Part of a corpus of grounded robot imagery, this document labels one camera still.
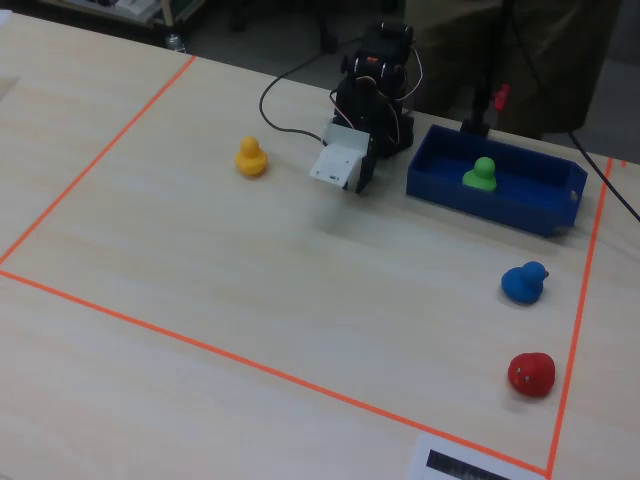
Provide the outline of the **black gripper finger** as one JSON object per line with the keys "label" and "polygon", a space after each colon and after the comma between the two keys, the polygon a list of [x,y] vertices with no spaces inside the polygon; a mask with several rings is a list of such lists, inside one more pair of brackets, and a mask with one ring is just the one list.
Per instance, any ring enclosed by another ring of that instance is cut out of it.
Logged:
{"label": "black gripper finger", "polygon": [[367,187],[373,177],[377,163],[377,143],[370,141],[368,144],[367,153],[361,160],[360,174],[355,187],[355,193],[360,195]]}

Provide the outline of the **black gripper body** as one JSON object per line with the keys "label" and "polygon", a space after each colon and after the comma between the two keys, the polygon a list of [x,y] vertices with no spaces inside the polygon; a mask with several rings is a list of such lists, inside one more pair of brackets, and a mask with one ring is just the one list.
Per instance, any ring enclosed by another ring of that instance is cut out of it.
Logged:
{"label": "black gripper body", "polygon": [[371,133],[370,153],[377,158],[389,158],[393,152],[393,140],[386,130]]}

